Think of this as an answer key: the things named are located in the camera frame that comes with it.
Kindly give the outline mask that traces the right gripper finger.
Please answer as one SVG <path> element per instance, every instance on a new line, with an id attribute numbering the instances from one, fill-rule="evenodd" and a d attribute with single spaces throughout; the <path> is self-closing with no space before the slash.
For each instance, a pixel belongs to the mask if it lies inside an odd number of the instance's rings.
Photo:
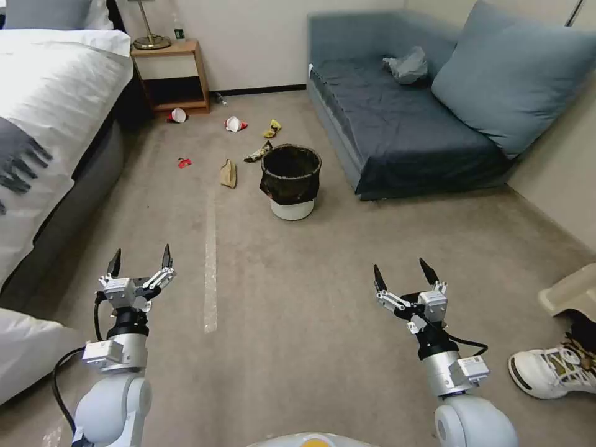
<path id="1" fill-rule="evenodd" d="M 429 285 L 432 287 L 432 289 L 434 291 L 445 293 L 447 288 L 447 282 L 441 281 L 436 271 L 423 258 L 419 258 L 419 263 L 424 273 L 424 276 Z"/>
<path id="2" fill-rule="evenodd" d="M 385 309 L 402 320 L 410 320 L 413 315 L 412 303 L 388 290 L 378 265 L 373 266 L 376 299 Z"/>

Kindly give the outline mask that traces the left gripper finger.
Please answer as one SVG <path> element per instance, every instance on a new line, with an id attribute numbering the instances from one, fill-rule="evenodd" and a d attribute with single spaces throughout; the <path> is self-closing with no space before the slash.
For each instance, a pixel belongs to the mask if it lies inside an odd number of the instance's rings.
<path id="1" fill-rule="evenodd" d="M 173 258 L 171 256 L 170 247 L 166 244 L 163 252 L 161 269 L 143 281 L 140 288 L 140 296 L 158 296 L 175 276 L 176 271 L 173 267 Z"/>
<path id="2" fill-rule="evenodd" d="M 108 291 L 114 291 L 116 289 L 123 288 L 122 279 L 117 277 L 121 267 L 121 256 L 122 250 L 119 248 L 109 261 L 105 275 L 99 278 L 101 285 L 101 288 L 99 289 L 100 291 L 104 291 L 106 288 Z"/>

